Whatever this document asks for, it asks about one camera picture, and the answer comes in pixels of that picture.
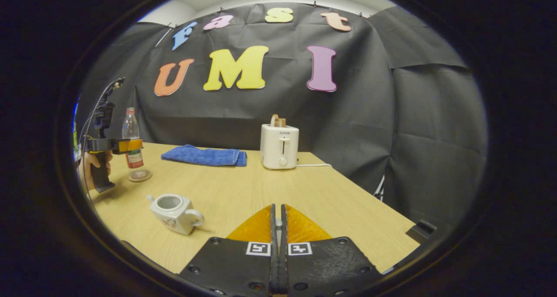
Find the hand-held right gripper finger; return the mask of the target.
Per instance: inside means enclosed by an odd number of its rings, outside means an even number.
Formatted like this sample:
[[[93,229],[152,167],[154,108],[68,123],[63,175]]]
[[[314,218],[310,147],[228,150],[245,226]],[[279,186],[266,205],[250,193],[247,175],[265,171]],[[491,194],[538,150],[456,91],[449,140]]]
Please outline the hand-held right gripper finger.
[[[272,204],[233,235],[210,237],[179,277],[219,296],[270,297],[278,247],[276,206]]]
[[[281,293],[288,297],[354,297],[366,295],[383,277],[349,237],[314,236],[295,241],[295,223],[315,228],[292,206],[281,205]]]

